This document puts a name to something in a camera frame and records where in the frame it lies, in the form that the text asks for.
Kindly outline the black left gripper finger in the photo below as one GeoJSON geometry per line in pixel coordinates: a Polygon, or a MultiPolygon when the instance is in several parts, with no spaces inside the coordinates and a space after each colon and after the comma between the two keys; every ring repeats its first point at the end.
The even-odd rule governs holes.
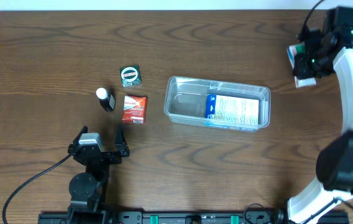
{"type": "Polygon", "coordinates": [[[114,140],[114,145],[117,150],[120,152],[127,152],[127,143],[124,137],[124,133],[122,131],[122,125],[119,124],[116,131],[116,137],[114,140]]]}
{"type": "Polygon", "coordinates": [[[81,129],[81,131],[80,131],[79,134],[77,135],[77,137],[74,138],[74,140],[71,142],[70,146],[77,146],[77,145],[79,145],[78,142],[79,142],[79,140],[80,140],[80,137],[81,137],[83,134],[87,133],[87,132],[88,132],[88,127],[87,127],[87,126],[83,126],[82,129],[81,129]]]}

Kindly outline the white green medicine box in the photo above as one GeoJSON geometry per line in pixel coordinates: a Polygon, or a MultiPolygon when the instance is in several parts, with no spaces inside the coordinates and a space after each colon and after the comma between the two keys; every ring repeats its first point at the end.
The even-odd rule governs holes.
{"type": "Polygon", "coordinates": [[[287,54],[293,69],[296,88],[315,85],[316,79],[309,72],[305,45],[290,45],[287,47],[287,54]]]}

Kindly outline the red Panadol ActiFast packet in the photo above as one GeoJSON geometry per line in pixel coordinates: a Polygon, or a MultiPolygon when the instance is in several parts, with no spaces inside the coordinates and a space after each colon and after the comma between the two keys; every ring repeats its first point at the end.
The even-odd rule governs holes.
{"type": "Polygon", "coordinates": [[[147,98],[138,96],[125,96],[122,115],[123,123],[144,124],[147,109],[147,98]]]}

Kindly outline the blue Cool Fever box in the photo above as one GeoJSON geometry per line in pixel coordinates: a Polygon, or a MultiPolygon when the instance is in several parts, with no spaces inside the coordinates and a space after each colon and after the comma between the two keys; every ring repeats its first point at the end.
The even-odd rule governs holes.
{"type": "Polygon", "coordinates": [[[222,95],[208,95],[205,125],[245,130],[259,125],[259,101],[222,95]]]}

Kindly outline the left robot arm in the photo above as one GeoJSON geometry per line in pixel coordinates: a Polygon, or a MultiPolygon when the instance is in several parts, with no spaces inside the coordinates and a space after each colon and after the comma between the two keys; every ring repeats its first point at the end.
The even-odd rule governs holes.
{"type": "Polygon", "coordinates": [[[106,192],[109,167],[121,164],[122,158],[130,154],[121,125],[117,127],[114,145],[115,151],[103,151],[100,135],[89,133],[86,126],[69,145],[69,155],[85,166],[85,171],[70,181],[67,223],[117,223],[116,212],[106,205],[106,192]]]}

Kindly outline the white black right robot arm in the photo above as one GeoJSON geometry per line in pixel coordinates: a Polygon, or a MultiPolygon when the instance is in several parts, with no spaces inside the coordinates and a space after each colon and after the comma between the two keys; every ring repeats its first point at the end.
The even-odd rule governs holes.
{"type": "Polygon", "coordinates": [[[315,178],[287,202],[285,221],[319,223],[330,210],[353,199],[353,29],[313,30],[287,48],[297,85],[335,73],[342,103],[341,136],[323,149],[315,178]]]}

